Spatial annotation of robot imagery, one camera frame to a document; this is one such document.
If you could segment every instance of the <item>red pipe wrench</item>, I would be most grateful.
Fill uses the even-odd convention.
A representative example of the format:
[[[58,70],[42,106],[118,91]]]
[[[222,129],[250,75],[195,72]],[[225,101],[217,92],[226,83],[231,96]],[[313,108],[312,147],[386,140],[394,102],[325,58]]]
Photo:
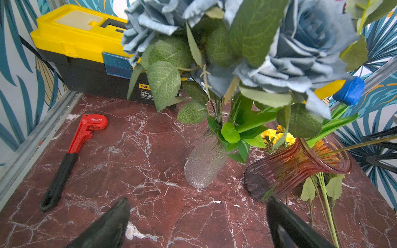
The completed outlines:
[[[64,156],[58,171],[56,172],[51,185],[47,189],[43,199],[40,203],[40,210],[45,213],[54,208],[61,197],[64,186],[69,178],[70,172],[77,160],[77,154],[79,153],[83,143],[88,139],[92,138],[92,130],[103,130],[108,125],[106,116],[99,114],[84,114],[81,118],[79,127],[75,133],[72,143],[70,144],[69,150]]]

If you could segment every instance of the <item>marble table surface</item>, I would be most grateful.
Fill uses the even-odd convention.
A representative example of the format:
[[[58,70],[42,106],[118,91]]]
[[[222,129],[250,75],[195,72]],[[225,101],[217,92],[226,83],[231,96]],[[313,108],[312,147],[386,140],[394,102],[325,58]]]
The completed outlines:
[[[109,124],[85,142],[58,205],[42,213],[40,201],[85,111],[106,115]],[[229,160],[204,190],[185,180],[183,166],[207,124],[184,125],[176,116],[177,110],[157,113],[154,106],[83,95],[1,211],[0,247],[64,247],[123,197],[131,205],[123,248],[273,247],[266,206],[242,181],[247,164]],[[262,157],[251,151],[249,163]],[[396,215],[352,163],[334,209],[342,247],[397,247]],[[309,222],[298,193],[283,202]],[[319,202],[314,207],[314,229],[330,240]]]

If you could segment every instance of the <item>black rubber handle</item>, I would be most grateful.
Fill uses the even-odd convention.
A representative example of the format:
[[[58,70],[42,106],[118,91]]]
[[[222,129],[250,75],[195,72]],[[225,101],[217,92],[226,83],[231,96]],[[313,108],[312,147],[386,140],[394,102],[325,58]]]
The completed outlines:
[[[59,201],[62,195],[64,186],[69,178],[70,172],[77,160],[77,153],[66,153],[64,159],[59,165],[58,171],[56,172],[51,185],[47,189],[43,199],[40,203],[40,210],[45,213],[53,209]]]

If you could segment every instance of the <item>toolbox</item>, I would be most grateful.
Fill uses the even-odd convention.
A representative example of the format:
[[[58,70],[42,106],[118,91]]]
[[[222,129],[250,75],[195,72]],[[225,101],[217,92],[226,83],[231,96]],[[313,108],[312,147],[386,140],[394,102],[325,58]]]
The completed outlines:
[[[68,89],[126,99],[132,67],[121,46],[127,20],[67,4],[37,18],[31,37],[42,59],[53,62]],[[130,100],[154,105],[146,73]]]

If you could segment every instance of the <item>clear glass vase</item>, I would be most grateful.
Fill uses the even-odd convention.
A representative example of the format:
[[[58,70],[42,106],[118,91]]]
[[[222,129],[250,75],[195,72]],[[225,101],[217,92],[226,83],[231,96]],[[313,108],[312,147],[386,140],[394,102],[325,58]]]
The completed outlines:
[[[346,174],[351,170],[346,151],[321,157],[342,147],[333,136],[325,137],[312,149],[304,139],[297,138],[292,146],[248,166],[244,184],[253,198],[265,202],[271,195],[284,196],[317,172]]]
[[[208,128],[185,163],[185,178],[196,188],[205,188],[216,178],[228,159],[217,136]]]

